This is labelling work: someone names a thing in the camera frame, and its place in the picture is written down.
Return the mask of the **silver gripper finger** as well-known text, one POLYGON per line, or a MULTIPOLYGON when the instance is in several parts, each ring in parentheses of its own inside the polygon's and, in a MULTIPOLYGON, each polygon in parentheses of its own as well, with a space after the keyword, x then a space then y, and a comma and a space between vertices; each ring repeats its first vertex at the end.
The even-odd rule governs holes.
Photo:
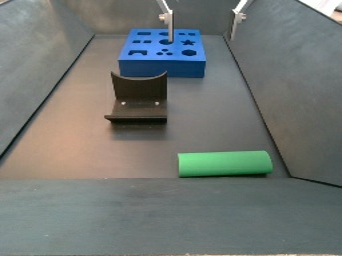
POLYGON ((230 40, 234 40, 238 24, 246 19, 244 10, 250 0, 240 0, 236 7, 232 9, 232 23, 230 31, 230 40))
POLYGON ((174 42, 174 12, 168 7, 166 0, 156 0, 158 5, 162 9, 159 14, 159 20, 164 22, 168 29, 168 41, 174 42))

